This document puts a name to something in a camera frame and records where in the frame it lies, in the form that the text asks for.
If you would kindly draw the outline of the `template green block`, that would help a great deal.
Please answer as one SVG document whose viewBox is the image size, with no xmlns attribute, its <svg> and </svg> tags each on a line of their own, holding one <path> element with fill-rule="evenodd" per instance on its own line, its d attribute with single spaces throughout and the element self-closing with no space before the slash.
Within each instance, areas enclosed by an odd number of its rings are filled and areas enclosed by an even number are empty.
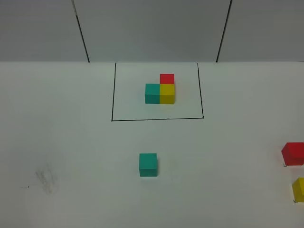
<svg viewBox="0 0 304 228">
<path fill-rule="evenodd" d="M 160 103 L 160 84 L 145 85 L 145 103 L 146 104 Z"/>
</svg>

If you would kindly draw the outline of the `template yellow block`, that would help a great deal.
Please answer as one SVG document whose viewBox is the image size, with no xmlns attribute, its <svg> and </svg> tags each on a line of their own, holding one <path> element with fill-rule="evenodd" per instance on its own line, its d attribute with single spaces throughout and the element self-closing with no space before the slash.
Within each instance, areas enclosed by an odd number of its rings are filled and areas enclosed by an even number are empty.
<svg viewBox="0 0 304 228">
<path fill-rule="evenodd" d="M 175 103 L 175 84 L 160 84 L 160 104 Z"/>
</svg>

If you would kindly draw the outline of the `template red block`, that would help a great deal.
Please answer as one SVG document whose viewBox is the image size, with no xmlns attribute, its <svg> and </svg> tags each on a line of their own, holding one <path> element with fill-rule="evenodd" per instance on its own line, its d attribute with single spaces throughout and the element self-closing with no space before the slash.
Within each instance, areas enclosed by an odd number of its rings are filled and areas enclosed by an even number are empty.
<svg viewBox="0 0 304 228">
<path fill-rule="evenodd" d="M 160 74 L 160 84 L 175 84 L 174 74 Z"/>
</svg>

